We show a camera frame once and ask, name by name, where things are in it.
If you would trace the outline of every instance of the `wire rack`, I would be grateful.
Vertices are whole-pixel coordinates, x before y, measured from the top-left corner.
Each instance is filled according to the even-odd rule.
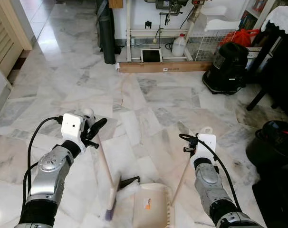
[[[195,37],[190,39],[187,48],[194,61],[212,61],[217,48],[232,41],[235,33],[235,30],[202,31],[194,34]]]

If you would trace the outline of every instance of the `wall socket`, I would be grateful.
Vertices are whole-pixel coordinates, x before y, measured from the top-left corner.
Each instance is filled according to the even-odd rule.
[[[135,38],[130,38],[130,46],[135,46]]]

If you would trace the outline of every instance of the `plastic jug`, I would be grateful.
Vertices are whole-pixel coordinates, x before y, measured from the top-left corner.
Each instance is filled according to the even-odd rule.
[[[180,57],[184,54],[184,49],[186,47],[186,40],[184,38],[184,34],[180,34],[180,36],[174,40],[173,42],[173,50],[172,54],[173,56]]]

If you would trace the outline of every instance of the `white lace cloth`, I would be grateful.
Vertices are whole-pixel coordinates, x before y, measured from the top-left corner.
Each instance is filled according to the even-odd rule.
[[[266,29],[267,23],[274,23],[279,26],[281,30],[284,30],[288,34],[288,6],[276,7],[266,18],[262,24],[261,31]]]

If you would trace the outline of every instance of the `vacuum cleaner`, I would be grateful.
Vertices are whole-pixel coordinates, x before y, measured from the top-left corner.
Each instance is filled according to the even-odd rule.
[[[248,53],[244,46],[234,42],[227,42],[220,47],[212,67],[202,78],[212,94],[231,95],[245,87]]]

